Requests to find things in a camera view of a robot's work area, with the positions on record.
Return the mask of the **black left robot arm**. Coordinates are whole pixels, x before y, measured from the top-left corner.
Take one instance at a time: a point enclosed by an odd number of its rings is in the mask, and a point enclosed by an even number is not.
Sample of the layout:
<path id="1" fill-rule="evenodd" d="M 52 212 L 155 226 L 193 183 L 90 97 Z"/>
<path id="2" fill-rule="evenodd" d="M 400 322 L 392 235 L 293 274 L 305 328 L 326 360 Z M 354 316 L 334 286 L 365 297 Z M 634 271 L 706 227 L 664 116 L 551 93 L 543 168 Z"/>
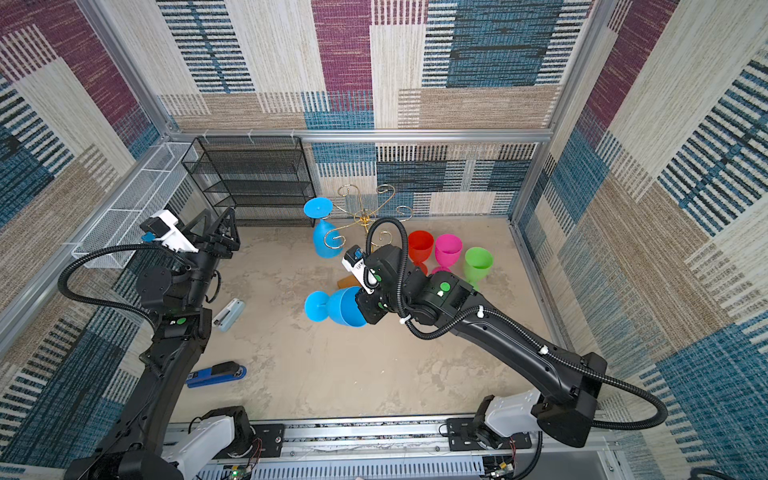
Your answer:
<path id="1" fill-rule="evenodd" d="M 139 357 L 142 375 L 122 414 L 87 458 L 71 462 L 67 479 L 194 479 L 217 455 L 240 458 L 254 450 L 256 434 L 241 407 L 224 407 L 202 416 L 197 427 L 169 452 L 164 440 L 173 410 L 193 367 L 211 337 L 213 313 L 205 307 L 220 261 L 241 242 L 235 210 L 217 218 L 208 212 L 180 225 L 161 210 L 140 225 L 141 242 L 96 250 L 67 265 L 58 291 L 78 303 L 108 307 L 141 316 L 150 325 L 150 347 Z M 136 281 L 139 306 L 92 298 L 72 291 L 70 277 L 87 263 L 112 253 L 156 251 L 180 267 L 152 266 Z"/>

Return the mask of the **blue wine glass front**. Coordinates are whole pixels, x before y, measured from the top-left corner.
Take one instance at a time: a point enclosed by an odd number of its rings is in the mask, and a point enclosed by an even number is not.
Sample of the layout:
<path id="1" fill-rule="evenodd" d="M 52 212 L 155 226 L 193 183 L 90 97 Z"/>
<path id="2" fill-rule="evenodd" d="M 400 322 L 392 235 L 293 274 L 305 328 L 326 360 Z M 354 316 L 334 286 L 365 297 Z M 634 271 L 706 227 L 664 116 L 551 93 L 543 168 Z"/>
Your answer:
<path id="1" fill-rule="evenodd" d="M 359 292 L 359 287 L 340 289 L 332 295 L 313 292 L 305 300 L 304 312 L 313 322 L 330 319 L 342 326 L 361 328 L 367 322 L 356 303 Z"/>

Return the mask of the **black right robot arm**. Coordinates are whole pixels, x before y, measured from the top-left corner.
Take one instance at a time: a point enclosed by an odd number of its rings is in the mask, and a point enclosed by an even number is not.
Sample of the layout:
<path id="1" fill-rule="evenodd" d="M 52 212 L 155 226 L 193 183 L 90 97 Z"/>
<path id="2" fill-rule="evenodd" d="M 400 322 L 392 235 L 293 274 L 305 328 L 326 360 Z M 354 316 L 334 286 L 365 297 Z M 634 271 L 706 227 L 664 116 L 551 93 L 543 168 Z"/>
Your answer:
<path id="1" fill-rule="evenodd" d="M 359 246 L 344 254 L 342 264 L 361 281 L 355 301 L 367 323 L 378 323 L 404 298 L 411 320 L 435 333 L 446 329 L 489 352 L 522 375 L 532 390 L 512 396 L 486 396 L 466 428 L 469 438 L 486 449 L 500 449 L 518 433 L 543 432 L 560 443 L 586 444 L 597 409 L 600 382 L 580 373 L 603 374 L 607 362 L 596 353 L 579 355 L 536 335 L 496 309 L 472 285 L 441 271 L 425 275 L 406 264 L 404 283 L 396 286 L 402 251 L 385 245 L 370 255 Z"/>

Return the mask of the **green wine glass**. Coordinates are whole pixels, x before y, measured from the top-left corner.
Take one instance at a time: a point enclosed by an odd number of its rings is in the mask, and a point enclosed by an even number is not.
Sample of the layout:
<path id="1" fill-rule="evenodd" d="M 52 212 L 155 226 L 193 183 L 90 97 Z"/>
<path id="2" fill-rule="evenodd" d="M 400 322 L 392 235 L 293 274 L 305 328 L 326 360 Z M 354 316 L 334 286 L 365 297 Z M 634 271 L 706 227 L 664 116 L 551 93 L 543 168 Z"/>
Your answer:
<path id="1" fill-rule="evenodd" d="M 477 288 L 479 282 L 488 276 L 493 264 L 494 257 L 490 251 L 482 247 L 469 248 L 464 256 L 465 280 Z"/>

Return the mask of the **blue wine glass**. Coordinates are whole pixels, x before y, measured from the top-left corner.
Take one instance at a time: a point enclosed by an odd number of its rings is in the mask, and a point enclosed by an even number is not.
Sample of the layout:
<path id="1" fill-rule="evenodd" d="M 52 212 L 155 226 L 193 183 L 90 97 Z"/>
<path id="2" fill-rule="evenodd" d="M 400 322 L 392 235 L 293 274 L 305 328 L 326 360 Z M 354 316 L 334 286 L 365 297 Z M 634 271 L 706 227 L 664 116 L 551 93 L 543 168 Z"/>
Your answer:
<path id="1" fill-rule="evenodd" d="M 342 326 L 361 328 L 367 322 L 356 303 L 359 292 L 359 287 L 340 289 L 332 295 L 313 292 L 305 300 L 304 312 L 313 322 L 330 319 Z"/>
<path id="2" fill-rule="evenodd" d="M 325 259 L 334 258 L 339 255 L 344 244 L 343 236 L 327 220 L 333 208 L 332 201 L 324 197 L 308 200 L 303 207 L 304 214 L 316 221 L 312 242 L 316 254 Z"/>

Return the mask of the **red wine glass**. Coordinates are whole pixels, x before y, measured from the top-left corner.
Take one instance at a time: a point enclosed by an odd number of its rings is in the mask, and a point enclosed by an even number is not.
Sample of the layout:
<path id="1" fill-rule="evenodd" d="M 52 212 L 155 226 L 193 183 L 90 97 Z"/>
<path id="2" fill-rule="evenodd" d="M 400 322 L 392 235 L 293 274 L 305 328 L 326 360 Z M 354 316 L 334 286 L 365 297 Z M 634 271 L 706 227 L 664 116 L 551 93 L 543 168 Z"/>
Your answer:
<path id="1" fill-rule="evenodd" d="M 425 275 L 428 274 L 426 261 L 431 257 L 434 237 L 427 231 L 416 230 L 408 236 L 408 255 L 410 260 Z"/>

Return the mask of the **magenta wine glass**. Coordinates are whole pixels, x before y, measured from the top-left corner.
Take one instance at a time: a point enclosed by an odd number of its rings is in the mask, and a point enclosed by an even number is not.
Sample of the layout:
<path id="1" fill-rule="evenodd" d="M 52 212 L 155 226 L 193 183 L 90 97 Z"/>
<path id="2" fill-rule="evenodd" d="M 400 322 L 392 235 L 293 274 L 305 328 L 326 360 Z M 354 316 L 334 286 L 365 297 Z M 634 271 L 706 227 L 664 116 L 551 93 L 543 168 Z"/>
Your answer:
<path id="1" fill-rule="evenodd" d="M 450 272 L 459 260 L 463 251 L 462 240 L 453 234 L 443 234 L 437 238 L 434 245 L 434 255 L 437 267 L 432 273 Z"/>

